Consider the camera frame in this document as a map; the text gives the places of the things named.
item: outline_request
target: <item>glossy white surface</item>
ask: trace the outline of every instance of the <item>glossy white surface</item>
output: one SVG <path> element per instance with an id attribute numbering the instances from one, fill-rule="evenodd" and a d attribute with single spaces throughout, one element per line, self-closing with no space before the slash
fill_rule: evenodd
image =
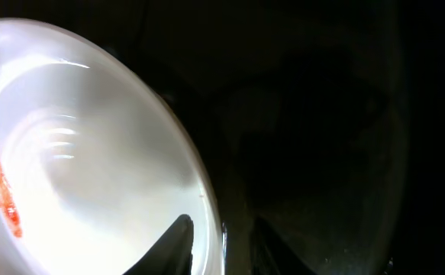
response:
<path id="1" fill-rule="evenodd" d="M 0 215 L 0 274 L 122 274 L 181 214 L 192 274 L 224 272 L 208 180 L 158 98 L 95 45 L 0 21 L 0 160 L 24 232 Z"/>

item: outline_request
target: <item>white plate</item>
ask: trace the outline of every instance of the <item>white plate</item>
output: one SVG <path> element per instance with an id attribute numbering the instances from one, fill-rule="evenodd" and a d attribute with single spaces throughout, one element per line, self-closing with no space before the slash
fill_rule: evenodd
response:
<path id="1" fill-rule="evenodd" d="M 181 214 L 192 274 L 224 272 L 208 178 L 130 70 L 36 21 L 0 21 L 0 160 L 23 237 L 0 215 L 0 273 L 122 274 Z"/>

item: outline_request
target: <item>curved rim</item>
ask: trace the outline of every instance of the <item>curved rim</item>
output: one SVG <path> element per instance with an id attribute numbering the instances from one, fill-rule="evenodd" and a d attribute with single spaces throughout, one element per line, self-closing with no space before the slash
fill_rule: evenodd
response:
<path id="1" fill-rule="evenodd" d="M 68 31 L 68 30 L 58 27 L 56 25 L 49 24 L 49 23 L 42 22 L 42 21 L 36 21 L 36 20 L 24 19 L 24 18 L 0 18 L 0 23 L 2 23 L 2 22 L 10 22 L 12 24 L 14 22 L 18 22 L 21 24 L 35 25 L 35 26 L 38 26 L 41 28 L 47 28 L 52 31 L 60 32 L 60 33 L 65 34 L 71 38 L 74 38 L 78 42 L 84 43 L 87 46 L 90 46 L 93 50 L 97 50 L 105 58 L 107 58 L 109 61 L 111 61 L 114 65 L 118 66 L 120 69 L 125 71 L 126 74 L 128 74 L 129 77 L 132 78 L 139 86 L 142 86 L 143 88 L 145 88 L 147 91 L 150 92 L 150 95 L 151 95 L 153 101 L 158 102 L 160 107 L 162 107 L 162 109 L 164 109 L 164 111 L 166 113 L 166 117 L 171 118 L 169 120 L 170 127 L 175 129 L 177 134 L 179 135 L 179 137 L 181 139 L 183 139 L 183 143 L 182 143 L 183 149 L 189 155 L 189 162 L 195 168 L 196 172 L 200 176 L 200 179 L 203 183 L 203 186 L 205 188 L 205 192 L 207 195 L 207 199 L 209 201 L 209 206 L 211 207 L 210 212 L 212 213 L 212 215 L 214 217 L 215 234 L 216 234 L 217 240 L 221 242 L 220 247 L 218 247 L 218 249 L 221 250 L 220 251 L 221 252 L 221 259 L 220 259 L 221 274 L 225 274 L 225 256 L 224 256 L 224 252 L 223 252 L 224 240 L 223 240 L 221 220 L 220 220 L 220 217 L 218 214 L 218 207 L 217 207 L 217 203 L 216 203 L 217 200 L 215 198 L 214 190 L 211 186 L 210 178 L 208 176 L 207 170 L 205 169 L 202 158 L 200 157 L 200 153 L 198 152 L 195 144 L 193 143 L 193 140 L 190 138 L 187 130 L 183 127 L 180 120 L 176 117 L 176 114 L 174 113 L 174 111 L 166 104 L 166 102 L 160 96 L 158 96 L 146 83 L 144 83 L 137 74 L 132 72 L 122 62 L 117 60 L 115 57 L 113 57 L 107 51 L 105 51 L 98 45 L 94 44 L 90 40 L 87 40 L 86 38 L 81 37 L 78 34 L 73 33 L 72 31 Z M 210 251 L 210 247 L 208 247 L 206 255 L 205 255 L 205 262 L 204 262 L 204 267 L 202 269 L 203 270 L 202 273 L 205 273 L 206 268 L 207 268 L 208 252 L 209 251 Z"/>

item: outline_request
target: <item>food remnant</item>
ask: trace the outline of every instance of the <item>food remnant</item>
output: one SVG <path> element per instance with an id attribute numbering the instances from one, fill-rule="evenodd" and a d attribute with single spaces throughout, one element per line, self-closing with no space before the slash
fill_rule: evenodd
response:
<path id="1" fill-rule="evenodd" d="M 21 220 L 18 216 L 17 207 L 15 206 L 11 188 L 3 173 L 2 164 L 0 163 L 0 209 L 5 217 L 7 226 L 12 234 L 20 238 L 22 237 Z"/>

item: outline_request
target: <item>red sauce smear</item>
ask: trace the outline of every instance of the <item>red sauce smear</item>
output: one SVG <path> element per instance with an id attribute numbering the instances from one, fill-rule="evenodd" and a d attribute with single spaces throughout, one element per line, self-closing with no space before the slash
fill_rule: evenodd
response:
<path id="1" fill-rule="evenodd" d="M 15 206 L 11 188 L 3 173 L 2 164 L 0 163 L 0 209 L 7 221 L 7 225 L 15 237 L 22 237 L 21 220 L 18 216 L 17 207 Z"/>

